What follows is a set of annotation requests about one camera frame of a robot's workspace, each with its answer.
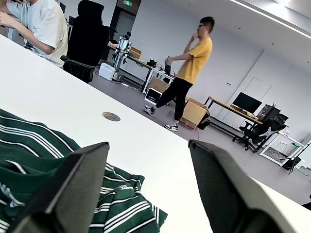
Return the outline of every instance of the sneaker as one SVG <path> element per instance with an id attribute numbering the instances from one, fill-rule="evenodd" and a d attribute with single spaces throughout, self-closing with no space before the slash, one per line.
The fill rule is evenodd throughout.
<path id="1" fill-rule="evenodd" d="M 150 107 L 147 104 L 145 104 L 145 108 L 146 108 L 146 113 L 148 113 L 150 116 L 154 116 L 155 114 L 155 108 L 154 107 Z"/>
<path id="2" fill-rule="evenodd" d="M 178 131 L 178 125 L 177 124 L 166 125 L 165 128 L 170 130 L 170 131 L 174 131 L 174 132 Z"/>

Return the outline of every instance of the yellow t-shirt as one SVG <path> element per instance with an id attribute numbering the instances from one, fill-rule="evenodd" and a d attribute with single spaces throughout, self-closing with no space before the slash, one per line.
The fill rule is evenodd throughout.
<path id="1" fill-rule="evenodd" d="M 179 70 L 178 78 L 184 79 L 189 83 L 194 84 L 200 71 L 209 59 L 213 50 L 212 39 L 205 38 L 197 44 L 188 53 L 193 56 L 192 60 L 186 61 Z"/>

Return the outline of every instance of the black pants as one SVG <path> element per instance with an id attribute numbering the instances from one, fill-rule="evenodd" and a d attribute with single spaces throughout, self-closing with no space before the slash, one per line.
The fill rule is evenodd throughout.
<path id="1" fill-rule="evenodd" d="M 160 108 L 176 97 L 174 119 L 180 120 L 184 114 L 186 95 L 191 87 L 192 84 L 186 80 L 175 78 L 169 88 L 162 94 L 156 107 Z"/>

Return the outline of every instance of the ceiling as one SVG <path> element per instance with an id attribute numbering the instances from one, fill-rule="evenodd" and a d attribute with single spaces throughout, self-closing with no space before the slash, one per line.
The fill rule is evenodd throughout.
<path id="1" fill-rule="evenodd" d="M 311 0 L 291 0 L 286 7 L 311 18 Z"/>
<path id="2" fill-rule="evenodd" d="M 197 17 L 214 16 L 220 27 L 237 33 L 266 50 L 274 51 L 284 60 L 288 60 L 311 74 L 310 36 L 305 37 L 262 14 L 241 6 L 235 0 L 162 1 Z"/>

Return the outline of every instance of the white t-shirt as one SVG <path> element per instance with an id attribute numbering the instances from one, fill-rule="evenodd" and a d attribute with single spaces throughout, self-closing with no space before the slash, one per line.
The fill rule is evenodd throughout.
<path id="1" fill-rule="evenodd" d="M 37 40 L 52 46 L 54 51 L 47 55 L 40 49 L 33 47 L 25 39 L 25 45 L 38 56 L 43 57 L 58 67 L 64 62 L 60 59 L 67 54 L 67 24 L 62 9 L 55 0 L 38 0 L 35 4 L 8 2 L 7 7 L 12 15 L 34 33 Z"/>

